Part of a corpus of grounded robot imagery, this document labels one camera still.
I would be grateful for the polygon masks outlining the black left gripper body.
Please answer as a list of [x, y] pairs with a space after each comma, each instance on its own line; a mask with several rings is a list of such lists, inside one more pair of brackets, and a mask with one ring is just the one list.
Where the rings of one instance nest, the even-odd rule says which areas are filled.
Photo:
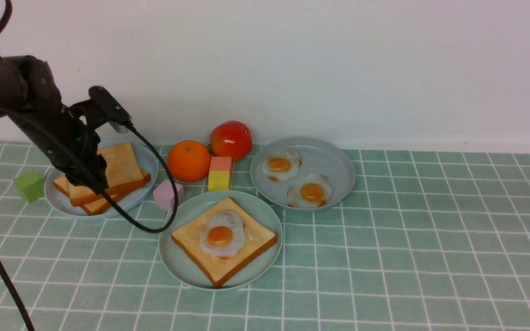
[[95, 103], [44, 108], [27, 103], [23, 115], [28, 119], [23, 124], [25, 134], [70, 183], [96, 194], [109, 188], [107, 162], [98, 153], [96, 133], [109, 120], [105, 109]]

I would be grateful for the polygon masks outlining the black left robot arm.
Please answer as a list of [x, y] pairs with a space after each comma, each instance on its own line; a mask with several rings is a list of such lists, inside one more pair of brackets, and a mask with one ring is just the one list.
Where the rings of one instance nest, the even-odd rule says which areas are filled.
[[94, 129], [63, 105], [48, 64], [31, 55], [0, 58], [0, 118], [8, 117], [74, 186], [108, 188]]

